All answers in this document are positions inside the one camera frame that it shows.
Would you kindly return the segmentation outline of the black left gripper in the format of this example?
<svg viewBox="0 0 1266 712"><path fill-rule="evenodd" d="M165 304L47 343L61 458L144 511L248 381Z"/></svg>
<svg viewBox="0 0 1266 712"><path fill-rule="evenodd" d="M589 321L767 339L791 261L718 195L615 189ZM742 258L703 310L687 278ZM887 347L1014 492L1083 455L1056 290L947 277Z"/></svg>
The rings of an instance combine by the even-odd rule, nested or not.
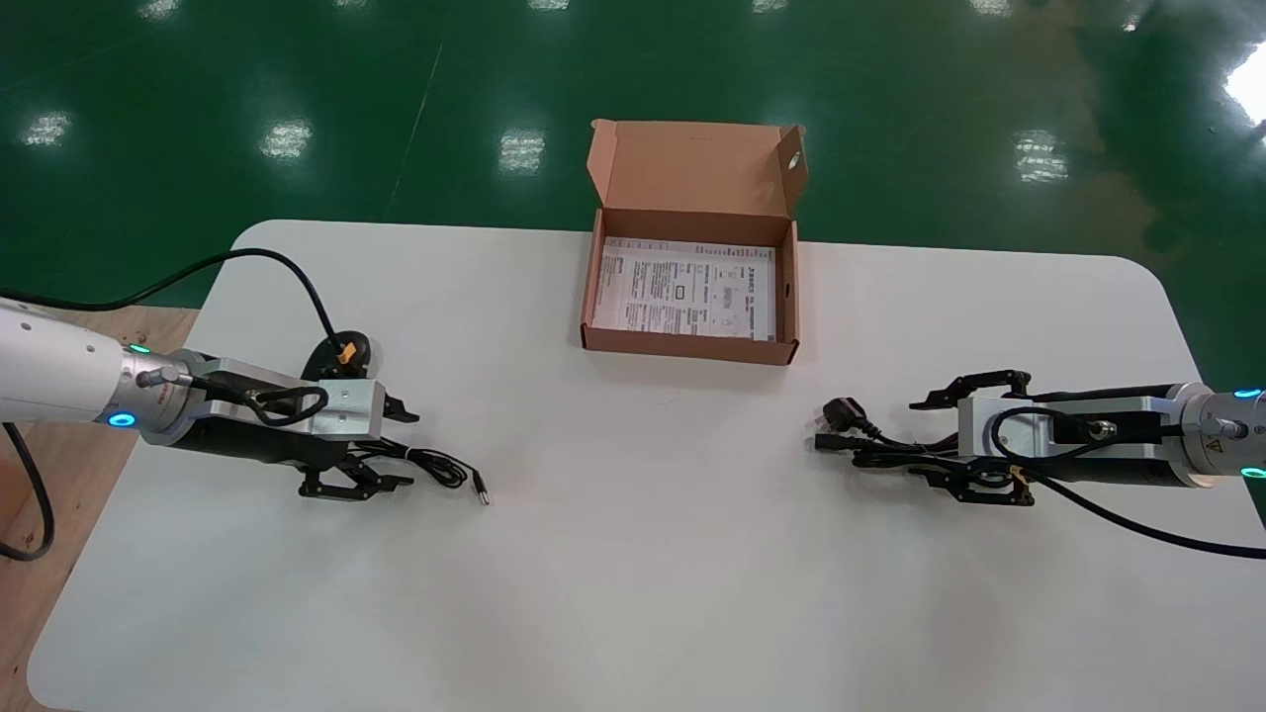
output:
<svg viewBox="0 0 1266 712"><path fill-rule="evenodd" d="M408 410L405 402L384 397L384 419L409 424L419 422L419 416ZM344 457L351 447L344 441L322 440L227 416L184 418L173 424L173 447L303 470L300 495L316 499L368 500L381 492L398 492L399 486L415 484L415 478L379 474L362 459ZM349 486L322 481L322 473L334 466L351 481Z"/></svg>

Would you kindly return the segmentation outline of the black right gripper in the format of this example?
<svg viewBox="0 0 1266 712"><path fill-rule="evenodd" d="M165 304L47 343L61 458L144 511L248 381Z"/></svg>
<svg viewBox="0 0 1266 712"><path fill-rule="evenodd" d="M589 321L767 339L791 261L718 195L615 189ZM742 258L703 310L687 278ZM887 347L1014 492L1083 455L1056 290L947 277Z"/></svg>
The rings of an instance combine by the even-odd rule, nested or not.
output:
<svg viewBox="0 0 1266 712"><path fill-rule="evenodd" d="M1009 400L1025 400L1031 372L986 371L955 378L929 391L912 410L950 409L975 391L1005 386ZM1131 486L1193 486L1193 465L1182 433L1163 435L1169 424L1180 427L1182 410L1193 402L1190 385L1136 385L1099 391L1055 391L1029 397L1032 405L1062 410L1072 421L1044 416L1044 443L1033 455L1044 459L1042 473L1055 481L1131 484ZM933 490L950 492L960 503L1033 505L1031 484L1009 473L950 473L944 467L912 466Z"/></svg>

